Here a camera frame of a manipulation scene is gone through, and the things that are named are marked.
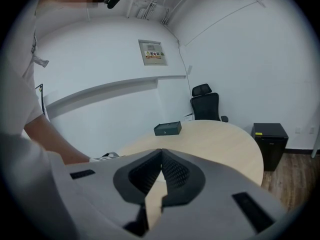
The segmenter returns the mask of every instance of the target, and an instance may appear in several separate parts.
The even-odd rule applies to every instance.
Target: black slot
[[[93,170],[82,170],[82,171],[70,173],[70,176],[73,180],[75,180],[75,179],[83,178],[92,174],[95,174]]]
[[[246,192],[233,194],[232,197],[257,233],[264,231],[274,223]]]

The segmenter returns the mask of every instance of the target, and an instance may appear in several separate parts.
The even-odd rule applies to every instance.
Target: electrical outlet
[[[309,134],[315,134],[315,127],[314,126],[312,126],[310,128]]]

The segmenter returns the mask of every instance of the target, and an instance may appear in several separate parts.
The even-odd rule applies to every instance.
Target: light wood tabletop
[[[155,136],[150,132],[121,149],[120,156],[146,150],[170,149],[232,167],[261,186],[264,162],[255,140],[241,128],[212,120],[181,122],[179,135]],[[147,216],[151,228],[161,215],[161,197],[167,194],[165,179],[160,173],[146,198]]]

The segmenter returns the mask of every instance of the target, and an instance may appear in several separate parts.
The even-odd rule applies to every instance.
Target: black cabinet
[[[285,151],[288,135],[280,123],[254,123],[252,137],[258,144],[265,171],[274,171]]]

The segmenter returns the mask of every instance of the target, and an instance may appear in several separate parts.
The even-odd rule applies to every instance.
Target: small metal box
[[[161,123],[154,128],[155,136],[178,135],[181,131],[181,122]]]

